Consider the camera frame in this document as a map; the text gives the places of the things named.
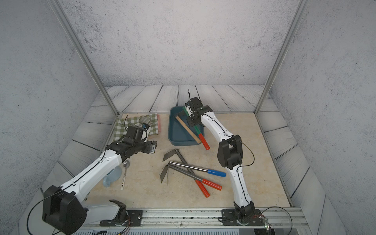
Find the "green red handle hoe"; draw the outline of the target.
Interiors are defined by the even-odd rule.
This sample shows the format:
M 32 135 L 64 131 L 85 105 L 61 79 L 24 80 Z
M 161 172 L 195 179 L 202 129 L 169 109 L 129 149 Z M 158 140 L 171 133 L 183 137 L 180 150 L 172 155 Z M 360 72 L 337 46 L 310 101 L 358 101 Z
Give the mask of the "green red handle hoe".
M 185 114 L 187 115 L 187 117 L 189 117 L 189 113 L 187 112 L 185 106 L 183 107 L 183 110 L 184 110 Z M 199 137 L 200 141 L 202 142 L 203 146 L 205 147 L 205 149 L 209 150 L 210 146 L 208 145 L 206 139 L 204 138 L 203 134 L 201 133 L 201 131 L 199 130 L 199 128 L 197 127 L 197 125 L 194 126 L 194 129 L 195 129 L 196 133 L 198 134 L 198 137 Z

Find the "blue handle metal hoe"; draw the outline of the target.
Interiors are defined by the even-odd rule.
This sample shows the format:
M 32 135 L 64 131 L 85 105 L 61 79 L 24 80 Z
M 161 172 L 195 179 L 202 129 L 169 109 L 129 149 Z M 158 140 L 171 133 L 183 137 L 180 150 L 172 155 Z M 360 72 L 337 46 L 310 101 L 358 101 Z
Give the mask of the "blue handle metal hoe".
M 226 177 L 225 172 L 214 170 L 214 169 L 207 169 L 207 168 L 192 166 L 192 165 L 188 165 L 188 164 L 184 164 L 184 163 L 178 163 L 178 162 L 174 162 L 174 161 L 170 161 L 169 164 L 173 165 L 173 166 L 181 166 L 181 167 L 184 167 L 184 168 L 187 168 L 187 169 L 206 172 L 208 174 L 219 176 L 219 177 Z

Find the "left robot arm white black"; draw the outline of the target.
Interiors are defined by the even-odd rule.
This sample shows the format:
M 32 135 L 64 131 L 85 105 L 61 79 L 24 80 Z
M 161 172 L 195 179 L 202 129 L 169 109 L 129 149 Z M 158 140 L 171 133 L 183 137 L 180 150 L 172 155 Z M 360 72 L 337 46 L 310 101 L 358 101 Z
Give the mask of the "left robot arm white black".
M 128 126 L 125 135 L 109 144 L 92 164 L 61 186 L 50 186 L 44 192 L 42 220 L 66 235 L 83 225 L 109 221 L 116 226 L 131 224 L 124 203 L 115 199 L 104 205 L 85 205 L 84 199 L 110 171 L 141 152 L 153 154 L 156 141 L 149 141 L 150 125 Z

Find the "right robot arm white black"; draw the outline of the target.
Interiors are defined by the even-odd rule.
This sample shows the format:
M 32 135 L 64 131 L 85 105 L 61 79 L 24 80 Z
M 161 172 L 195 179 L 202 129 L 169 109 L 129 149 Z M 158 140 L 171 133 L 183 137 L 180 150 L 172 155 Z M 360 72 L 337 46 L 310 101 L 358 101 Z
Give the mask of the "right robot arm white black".
M 247 225 L 256 215 L 254 203 L 248 193 L 243 176 L 243 146 L 239 135 L 234 135 L 218 120 L 212 108 L 204 106 L 198 97 L 190 98 L 185 104 L 190 127 L 203 125 L 218 141 L 217 158 L 230 175 L 234 193 L 235 217 L 240 225 Z

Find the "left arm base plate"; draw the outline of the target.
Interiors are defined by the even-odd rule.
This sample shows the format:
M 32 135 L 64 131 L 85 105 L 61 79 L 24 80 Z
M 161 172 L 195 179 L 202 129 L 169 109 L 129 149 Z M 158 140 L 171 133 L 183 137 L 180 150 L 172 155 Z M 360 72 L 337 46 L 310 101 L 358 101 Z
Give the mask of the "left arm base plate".
M 119 212 L 118 215 L 112 220 L 102 220 L 99 225 L 100 227 L 124 227 L 124 226 L 131 226 L 131 227 L 140 227 L 142 218 L 143 218 L 143 210 L 129 210 Z

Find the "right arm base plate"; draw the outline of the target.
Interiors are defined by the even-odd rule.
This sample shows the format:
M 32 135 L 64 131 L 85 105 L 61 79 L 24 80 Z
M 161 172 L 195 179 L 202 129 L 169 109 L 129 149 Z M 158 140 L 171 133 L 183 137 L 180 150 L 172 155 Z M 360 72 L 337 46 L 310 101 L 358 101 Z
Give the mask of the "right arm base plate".
M 251 215 L 245 216 L 240 210 L 223 209 L 218 219 L 224 226 L 263 226 L 264 221 L 260 210 L 256 209 Z

